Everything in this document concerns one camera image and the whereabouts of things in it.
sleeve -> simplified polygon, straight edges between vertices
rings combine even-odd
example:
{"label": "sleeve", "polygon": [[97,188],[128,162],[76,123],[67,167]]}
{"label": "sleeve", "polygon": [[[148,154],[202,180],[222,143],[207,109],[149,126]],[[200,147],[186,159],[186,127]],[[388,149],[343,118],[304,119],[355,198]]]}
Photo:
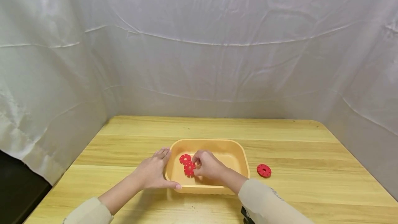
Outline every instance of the sleeve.
{"label": "sleeve", "polygon": [[93,197],[73,210],[63,224],[110,224],[113,216],[98,198]]}
{"label": "sleeve", "polygon": [[240,189],[238,197],[256,224],[313,224],[280,198],[272,188],[258,180],[247,180]]}

plastic tray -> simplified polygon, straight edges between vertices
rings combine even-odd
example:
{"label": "plastic tray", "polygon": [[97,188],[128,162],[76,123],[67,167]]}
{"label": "plastic tray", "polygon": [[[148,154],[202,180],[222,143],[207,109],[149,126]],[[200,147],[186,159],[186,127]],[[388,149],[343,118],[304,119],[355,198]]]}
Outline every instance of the plastic tray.
{"label": "plastic tray", "polygon": [[180,156],[189,154],[193,157],[197,150],[209,150],[227,167],[250,178],[250,170],[243,147],[228,139],[181,139],[171,146],[172,155],[166,166],[165,177],[182,185],[180,193],[222,194],[232,195],[233,192],[216,180],[203,177],[187,177],[184,174]]}

red plastic gear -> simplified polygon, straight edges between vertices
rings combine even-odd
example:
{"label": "red plastic gear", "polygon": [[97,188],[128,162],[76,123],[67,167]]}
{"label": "red plastic gear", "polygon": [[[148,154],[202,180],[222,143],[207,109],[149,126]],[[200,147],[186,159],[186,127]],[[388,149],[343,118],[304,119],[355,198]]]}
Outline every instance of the red plastic gear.
{"label": "red plastic gear", "polygon": [[266,166],[265,164],[259,164],[257,166],[257,173],[262,177],[270,177],[271,176],[271,168]]}
{"label": "red plastic gear", "polygon": [[189,170],[193,170],[196,168],[196,165],[194,163],[192,163],[192,161],[187,162],[184,165],[184,169],[189,169]]}
{"label": "red plastic gear", "polygon": [[180,156],[180,163],[184,164],[184,162],[191,161],[191,156],[188,154],[184,154]]}
{"label": "red plastic gear", "polygon": [[187,177],[193,177],[193,169],[196,168],[196,165],[192,163],[192,161],[187,161],[184,166],[184,174]]}
{"label": "red plastic gear", "polygon": [[184,169],[184,174],[185,174],[187,177],[193,177],[193,170]]}

black object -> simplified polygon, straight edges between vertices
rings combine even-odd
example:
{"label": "black object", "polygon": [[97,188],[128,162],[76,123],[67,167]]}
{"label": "black object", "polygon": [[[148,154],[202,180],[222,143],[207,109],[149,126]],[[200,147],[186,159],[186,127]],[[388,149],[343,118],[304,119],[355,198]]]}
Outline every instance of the black object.
{"label": "black object", "polygon": [[21,224],[51,185],[23,162],[0,151],[0,223]]}
{"label": "black object", "polygon": [[250,218],[249,214],[246,212],[246,209],[242,207],[240,212],[243,214],[243,223],[244,224],[255,224],[255,222]]}

white backdrop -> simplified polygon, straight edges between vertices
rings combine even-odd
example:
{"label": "white backdrop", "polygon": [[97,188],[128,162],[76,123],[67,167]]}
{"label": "white backdrop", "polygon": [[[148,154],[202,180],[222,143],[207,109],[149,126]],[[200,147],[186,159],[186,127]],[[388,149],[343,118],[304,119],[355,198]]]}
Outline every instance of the white backdrop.
{"label": "white backdrop", "polygon": [[0,0],[0,149],[50,183],[116,114],[314,119],[398,197],[398,0]]}

